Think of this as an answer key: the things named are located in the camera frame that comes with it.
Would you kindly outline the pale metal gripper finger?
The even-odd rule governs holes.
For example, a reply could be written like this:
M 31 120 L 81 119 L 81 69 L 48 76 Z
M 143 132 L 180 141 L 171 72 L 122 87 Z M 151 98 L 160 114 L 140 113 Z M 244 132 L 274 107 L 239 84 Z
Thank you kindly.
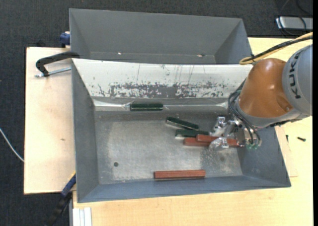
M 210 150 L 223 150 L 228 148 L 228 141 L 226 138 L 219 137 L 213 140 L 208 147 Z
M 226 118 L 224 116 L 218 116 L 213 128 L 214 136 L 223 136 L 227 126 Z

